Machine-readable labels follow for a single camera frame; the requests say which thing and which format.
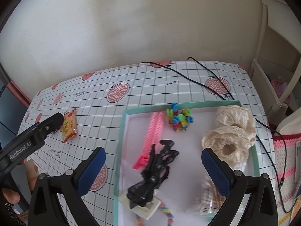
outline white wall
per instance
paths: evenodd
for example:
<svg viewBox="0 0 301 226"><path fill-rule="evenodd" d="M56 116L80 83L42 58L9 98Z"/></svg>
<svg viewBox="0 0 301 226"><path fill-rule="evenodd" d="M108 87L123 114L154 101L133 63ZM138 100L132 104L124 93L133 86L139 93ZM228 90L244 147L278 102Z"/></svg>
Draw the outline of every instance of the white wall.
<svg viewBox="0 0 301 226"><path fill-rule="evenodd" d="M22 0L0 34L0 62L32 98L87 72L140 61L250 66L261 0Z"/></svg>

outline pink knitted blanket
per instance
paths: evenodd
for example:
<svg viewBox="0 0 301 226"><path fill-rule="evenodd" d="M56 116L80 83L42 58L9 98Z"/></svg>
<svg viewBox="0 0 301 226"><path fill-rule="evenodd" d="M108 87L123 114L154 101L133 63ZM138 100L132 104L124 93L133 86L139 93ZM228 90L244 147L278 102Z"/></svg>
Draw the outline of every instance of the pink knitted blanket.
<svg viewBox="0 0 301 226"><path fill-rule="evenodd" d="M294 193L296 189L295 170L296 170L296 142L301 141L301 133L293 135L283 135L287 147L287 164L285 170L285 181L281 188L281 194L286 210L289 210L294 203ZM273 137L274 149L275 149L275 159L276 159L276 169L278 172L279 181L283 176L283 168L285 161L285 148L283 140L280 136ZM290 222L290 215L284 213L281 201L279 197L279 190L276 187L275 197L277 203L278 211L278 224L281 226L287 226Z"/></svg>

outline pink comb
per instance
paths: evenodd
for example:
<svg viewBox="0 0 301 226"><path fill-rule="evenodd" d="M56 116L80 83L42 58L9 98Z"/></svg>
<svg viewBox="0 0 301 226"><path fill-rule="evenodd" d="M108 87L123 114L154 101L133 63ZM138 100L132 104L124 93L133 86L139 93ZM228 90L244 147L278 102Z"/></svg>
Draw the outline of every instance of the pink comb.
<svg viewBox="0 0 301 226"><path fill-rule="evenodd" d="M137 161L133 165L133 169L144 168L149 160L149 153L153 144L159 144L163 130L164 114L163 112L154 112L151 116L149 128L144 140L143 149Z"/></svg>

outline table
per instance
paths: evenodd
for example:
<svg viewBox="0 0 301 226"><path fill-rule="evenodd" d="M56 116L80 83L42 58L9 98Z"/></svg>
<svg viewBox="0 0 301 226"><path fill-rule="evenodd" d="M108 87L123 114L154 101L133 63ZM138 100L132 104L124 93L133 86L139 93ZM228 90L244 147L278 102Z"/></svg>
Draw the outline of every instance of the table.
<svg viewBox="0 0 301 226"><path fill-rule="evenodd" d="M237 64L200 62L222 78L233 97L243 107L250 108L255 118L267 124L261 101L245 70ZM172 61L164 64L169 64L169 67L195 81L214 87L219 94L230 99L226 91L216 84L214 76L195 62ZM40 173L56 176L70 168L76 168L95 147L105 148L105 181L99 190L89 191L82 197L100 226L112 225L116 149L123 111L172 102L220 99L175 72L154 66L144 63L106 69L46 88L36 94L21 123L19 133L36 121L43 121L57 112L63 114L77 108L78 135L67 143L62 143L61 132L50 134L45 140L46 144L30 158L37 164ZM256 132L275 162L270 131L257 124ZM275 188L275 173L271 163L260 143L256 141L255 145L260 173L268 173ZM59 157L53 155L53 149L61 151ZM59 200L70 225L76 225L63 196L59 195Z"/></svg>

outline pomegranate print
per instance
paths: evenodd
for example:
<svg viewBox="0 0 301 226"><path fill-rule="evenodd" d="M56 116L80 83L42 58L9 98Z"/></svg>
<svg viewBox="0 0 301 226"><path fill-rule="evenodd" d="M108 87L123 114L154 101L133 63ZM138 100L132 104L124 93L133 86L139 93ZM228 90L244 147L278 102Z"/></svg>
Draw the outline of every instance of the pomegranate print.
<svg viewBox="0 0 301 226"><path fill-rule="evenodd" d="M104 164L100 172L98 173L96 179L94 180L90 188L90 191L100 190L106 183L107 178L108 178L108 168L106 167L106 164Z"/></svg>
<svg viewBox="0 0 301 226"><path fill-rule="evenodd" d="M64 97L64 93L62 92L55 98L55 100L53 101L53 105L57 105L63 97Z"/></svg>
<svg viewBox="0 0 301 226"><path fill-rule="evenodd" d="M35 123L39 122L40 119L41 119L41 117L42 117L42 113L40 113L40 114L37 116Z"/></svg>
<svg viewBox="0 0 301 226"><path fill-rule="evenodd" d="M82 76L82 80L88 80L95 72L91 72Z"/></svg>
<svg viewBox="0 0 301 226"><path fill-rule="evenodd" d="M219 77L219 79L221 80L221 82L225 85L225 87L227 88L228 91L230 91L230 84L223 78ZM216 91L219 95L223 95L228 93L228 91L224 88L224 86L220 83L220 81L216 78L210 78L205 82L205 85L207 87L210 87L211 89L213 89L214 91Z"/></svg>
<svg viewBox="0 0 301 226"><path fill-rule="evenodd" d="M56 89L57 86L58 86L58 84L53 85L52 90Z"/></svg>
<svg viewBox="0 0 301 226"><path fill-rule="evenodd" d="M109 103L116 103L128 93L130 86L127 83L119 83L116 86L111 86L111 88L112 89L108 92L106 96L106 100Z"/></svg>
<svg viewBox="0 0 301 226"><path fill-rule="evenodd" d="M171 61L161 61L161 62L154 62L154 63L157 63L157 64L160 64L160 65L163 65L163 66L168 66ZM152 67L154 68L160 68L161 66L159 65L156 65L156 64L151 64Z"/></svg>
<svg viewBox="0 0 301 226"><path fill-rule="evenodd" d="M40 102L38 103L37 109L41 106L42 103L43 103L43 100L40 100Z"/></svg>

